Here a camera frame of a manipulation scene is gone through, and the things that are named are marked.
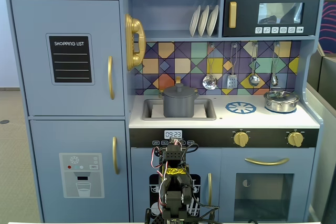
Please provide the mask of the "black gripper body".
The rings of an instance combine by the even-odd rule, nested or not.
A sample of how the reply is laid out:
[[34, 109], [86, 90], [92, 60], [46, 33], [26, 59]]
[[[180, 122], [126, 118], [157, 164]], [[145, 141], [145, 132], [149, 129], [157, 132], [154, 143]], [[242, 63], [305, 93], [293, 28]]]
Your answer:
[[170, 152], [182, 151], [183, 150], [182, 142], [183, 142], [182, 138], [177, 138], [177, 137], [170, 138], [169, 144], [168, 144], [168, 151]]

